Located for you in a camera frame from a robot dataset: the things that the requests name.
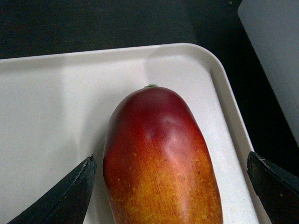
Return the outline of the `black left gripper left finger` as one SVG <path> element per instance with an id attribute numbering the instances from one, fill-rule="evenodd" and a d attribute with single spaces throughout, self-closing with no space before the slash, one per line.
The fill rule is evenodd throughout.
<path id="1" fill-rule="evenodd" d="M 97 164 L 87 157 L 10 224 L 82 224 L 93 192 Z"/>

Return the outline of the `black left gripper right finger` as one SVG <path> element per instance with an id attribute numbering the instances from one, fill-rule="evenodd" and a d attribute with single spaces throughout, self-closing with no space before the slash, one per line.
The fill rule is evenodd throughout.
<path id="1" fill-rule="evenodd" d="M 247 173 L 273 224 L 299 222 L 299 178 L 256 152 L 247 158 Z"/>

